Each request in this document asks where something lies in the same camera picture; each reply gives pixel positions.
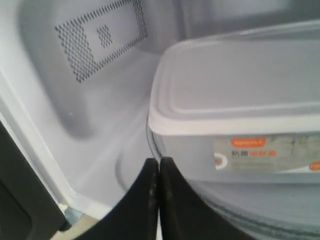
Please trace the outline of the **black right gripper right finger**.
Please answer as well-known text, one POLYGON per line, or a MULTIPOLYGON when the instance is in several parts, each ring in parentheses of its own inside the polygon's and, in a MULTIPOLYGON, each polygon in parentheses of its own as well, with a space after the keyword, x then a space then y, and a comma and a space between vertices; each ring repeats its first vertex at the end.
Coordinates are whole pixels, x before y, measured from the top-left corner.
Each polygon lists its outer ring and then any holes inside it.
POLYGON ((205 205, 174 160, 160 161, 160 222, 164 240, 233 240, 232 226, 205 205))

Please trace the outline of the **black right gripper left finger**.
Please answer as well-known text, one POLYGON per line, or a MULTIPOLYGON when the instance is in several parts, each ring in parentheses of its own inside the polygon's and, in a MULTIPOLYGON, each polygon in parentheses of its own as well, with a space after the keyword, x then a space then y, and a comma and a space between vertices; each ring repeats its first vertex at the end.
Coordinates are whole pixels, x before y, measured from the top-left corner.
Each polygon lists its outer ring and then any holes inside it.
POLYGON ((159 164, 145 160, 136 180, 116 206, 83 233, 85 240, 155 240, 158 228, 159 164))

